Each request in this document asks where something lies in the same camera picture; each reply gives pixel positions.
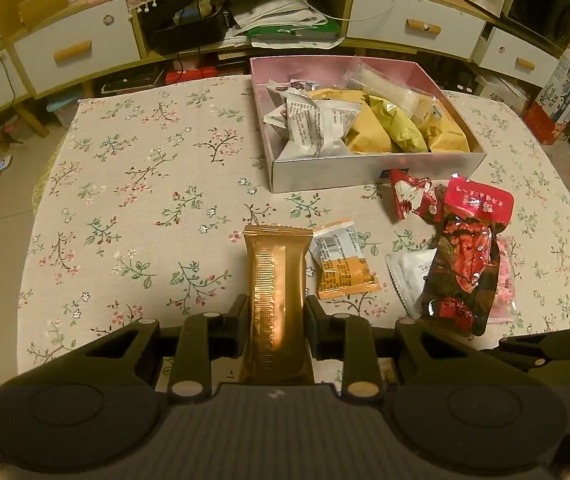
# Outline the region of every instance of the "white cable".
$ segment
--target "white cable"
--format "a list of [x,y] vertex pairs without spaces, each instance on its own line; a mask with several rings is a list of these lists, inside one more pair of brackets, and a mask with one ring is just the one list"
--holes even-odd
[[386,12],[389,12],[390,10],[392,10],[392,7],[394,6],[394,4],[398,1],[398,0],[393,0],[390,4],[389,7],[387,7],[385,10],[383,10],[382,12],[379,12],[378,14],[374,14],[372,16],[367,16],[366,18],[337,18],[336,16],[330,16],[328,14],[325,14],[324,12],[322,12],[322,10],[318,10],[316,9],[312,4],[310,4],[309,2],[306,2],[305,0],[300,0],[301,2],[303,2],[307,7],[309,7],[312,10],[315,10],[316,12],[318,12],[319,14],[322,14],[324,17],[326,18],[331,18],[332,20],[339,20],[341,22],[364,22],[365,20],[371,20],[373,18],[377,18],[378,16],[382,16],[383,14],[385,14]]

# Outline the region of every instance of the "tablecloth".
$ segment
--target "tablecloth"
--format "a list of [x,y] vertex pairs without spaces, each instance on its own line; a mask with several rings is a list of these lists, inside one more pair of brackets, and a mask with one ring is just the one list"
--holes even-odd
[[[513,193],[504,235],[514,264],[513,324],[504,335],[570,327],[570,196],[520,119],[505,105],[450,94],[487,156],[471,177]],[[434,228],[388,214],[390,188],[272,194],[249,76],[194,81],[83,100],[34,221],[18,300],[18,371],[48,362],[140,317],[162,326],[225,312],[247,292],[247,224],[315,228],[353,218],[382,290],[323,301],[391,327],[406,315],[387,253],[428,248]],[[318,271],[307,255],[308,290]],[[231,364],[224,373],[234,377]],[[339,362],[315,363],[340,379]]]

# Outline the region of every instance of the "gold snack package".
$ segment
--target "gold snack package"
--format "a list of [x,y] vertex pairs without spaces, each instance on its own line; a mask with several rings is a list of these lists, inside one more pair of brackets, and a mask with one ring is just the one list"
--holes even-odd
[[362,110],[351,125],[345,137],[345,144],[355,153],[399,153],[402,150],[390,139],[385,129],[365,102],[361,90],[337,90],[322,88],[309,92],[312,99],[338,99],[350,103],[361,103]]
[[398,106],[382,97],[368,96],[369,107],[389,137],[406,153],[425,153],[427,145],[421,132]]
[[318,297],[322,300],[380,290],[360,250],[353,220],[341,220],[315,230],[309,251],[321,268]]
[[465,133],[440,100],[421,96],[416,110],[412,121],[418,126],[431,152],[470,152]]
[[241,383],[314,384],[305,338],[305,254],[313,231],[248,225],[250,332]]

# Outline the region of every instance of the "floral pattern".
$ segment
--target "floral pattern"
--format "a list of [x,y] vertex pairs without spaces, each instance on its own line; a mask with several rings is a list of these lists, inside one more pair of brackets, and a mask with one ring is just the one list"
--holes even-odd
[[[353,218],[382,290],[323,301],[324,308],[363,316],[375,326],[391,327],[406,315],[385,255],[434,247],[435,229],[415,215],[390,218],[387,184],[272,194],[246,91],[250,81],[198,80],[80,103],[26,255],[18,299],[20,372],[135,322],[143,312],[163,326],[191,314],[226,312],[246,292],[247,224],[315,228]],[[450,98],[487,153],[471,177],[508,190],[515,201],[504,235],[518,311],[513,324],[490,325],[469,343],[487,348],[505,335],[570,327],[569,193],[505,105],[462,94]],[[104,162],[95,157],[116,133],[118,141],[136,140]],[[318,276],[308,254],[311,293]],[[230,362],[212,366],[214,373],[219,368],[222,378],[238,376]],[[340,377],[338,362],[317,362],[314,369],[318,381]]]

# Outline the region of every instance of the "microwave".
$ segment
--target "microwave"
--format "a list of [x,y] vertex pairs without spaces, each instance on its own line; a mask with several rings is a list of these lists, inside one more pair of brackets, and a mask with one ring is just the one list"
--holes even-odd
[[551,50],[570,44],[570,0],[504,0],[500,17],[533,33]]

